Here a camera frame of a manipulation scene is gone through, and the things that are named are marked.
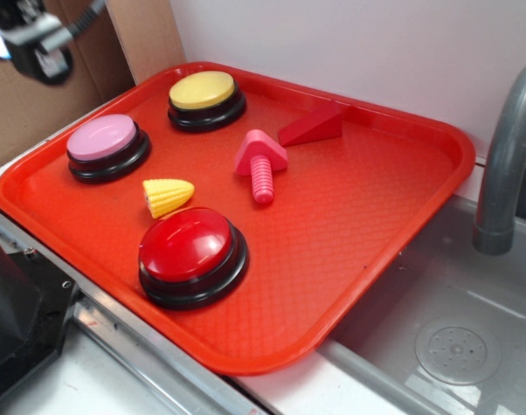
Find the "red button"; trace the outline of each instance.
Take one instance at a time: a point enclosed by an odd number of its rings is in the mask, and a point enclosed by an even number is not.
[[[152,277],[179,283],[213,271],[227,257],[231,244],[224,216],[193,207],[151,227],[140,244],[139,258]]]

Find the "yellow button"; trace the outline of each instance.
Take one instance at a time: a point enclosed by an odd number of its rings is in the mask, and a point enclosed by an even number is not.
[[[220,104],[234,93],[234,79],[228,73],[205,71],[179,80],[169,91],[170,102],[182,110],[201,110]]]

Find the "red triangle block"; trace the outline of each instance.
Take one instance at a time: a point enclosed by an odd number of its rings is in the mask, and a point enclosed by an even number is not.
[[[279,131],[283,146],[310,143],[311,141],[342,135],[342,115],[336,101],[329,101],[317,110],[297,119]]]

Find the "pink button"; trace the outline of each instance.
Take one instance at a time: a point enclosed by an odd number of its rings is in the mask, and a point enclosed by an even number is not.
[[[97,160],[123,149],[136,132],[134,121],[127,115],[105,115],[79,127],[67,141],[67,151],[83,162]]]

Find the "sink basin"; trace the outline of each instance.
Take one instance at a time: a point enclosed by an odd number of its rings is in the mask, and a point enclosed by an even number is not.
[[[454,196],[330,339],[438,413],[526,414],[526,222],[490,257],[471,245],[475,210]]]

